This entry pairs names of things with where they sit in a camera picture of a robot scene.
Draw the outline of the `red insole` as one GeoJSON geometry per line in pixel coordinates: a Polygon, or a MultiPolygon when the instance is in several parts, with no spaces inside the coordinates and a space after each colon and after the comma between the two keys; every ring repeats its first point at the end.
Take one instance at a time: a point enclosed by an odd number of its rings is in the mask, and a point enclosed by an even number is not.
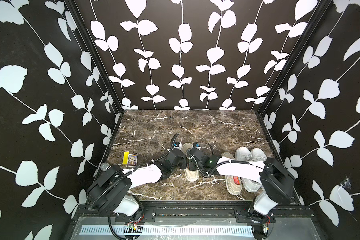
{"type": "Polygon", "coordinates": [[[234,184],[235,184],[235,185],[240,185],[240,184],[241,184],[241,183],[240,183],[240,178],[237,177],[237,176],[233,176],[233,181],[234,181],[234,184]]]}

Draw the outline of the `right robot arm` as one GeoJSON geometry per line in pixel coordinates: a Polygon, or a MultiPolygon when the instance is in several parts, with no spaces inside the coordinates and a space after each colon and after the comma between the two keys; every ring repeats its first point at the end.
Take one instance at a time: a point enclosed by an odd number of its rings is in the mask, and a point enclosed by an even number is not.
{"type": "Polygon", "coordinates": [[[194,182],[204,178],[225,176],[226,187],[231,195],[237,196],[242,190],[249,193],[262,192],[255,197],[248,209],[254,217],[267,217],[277,205],[294,202],[295,177],[276,159],[269,158],[259,149],[240,147],[232,155],[224,152],[208,156],[201,151],[199,143],[185,144],[187,156],[186,177],[194,182]]]}

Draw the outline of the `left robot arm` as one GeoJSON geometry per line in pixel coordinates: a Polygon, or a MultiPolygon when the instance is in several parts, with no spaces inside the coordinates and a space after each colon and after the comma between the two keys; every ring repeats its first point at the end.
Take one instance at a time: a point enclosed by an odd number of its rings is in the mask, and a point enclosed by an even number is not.
{"type": "Polygon", "coordinates": [[[186,166],[185,152],[185,145],[174,142],[167,155],[145,167],[123,170],[118,165],[108,165],[87,190],[88,211],[97,212],[101,217],[123,214],[133,220],[140,218],[143,206],[129,196],[128,191],[168,179],[174,171],[186,166]]]}

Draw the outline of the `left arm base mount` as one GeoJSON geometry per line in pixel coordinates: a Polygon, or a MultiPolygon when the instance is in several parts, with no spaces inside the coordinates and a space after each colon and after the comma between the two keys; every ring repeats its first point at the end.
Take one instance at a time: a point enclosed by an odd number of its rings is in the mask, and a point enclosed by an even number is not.
{"type": "Polygon", "coordinates": [[[136,213],[132,216],[127,216],[125,214],[118,214],[114,217],[114,223],[154,223],[156,219],[157,208],[154,206],[143,206],[140,207],[136,213]]]}

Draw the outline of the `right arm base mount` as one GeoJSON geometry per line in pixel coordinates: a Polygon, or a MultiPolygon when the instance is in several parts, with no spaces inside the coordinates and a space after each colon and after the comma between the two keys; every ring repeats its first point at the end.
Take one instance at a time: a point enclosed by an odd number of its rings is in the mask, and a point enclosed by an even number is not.
{"type": "Polygon", "coordinates": [[[244,207],[234,207],[234,216],[237,223],[246,223],[248,225],[269,225],[275,223],[273,213],[270,215],[261,215],[256,211],[251,213],[244,207]]]}

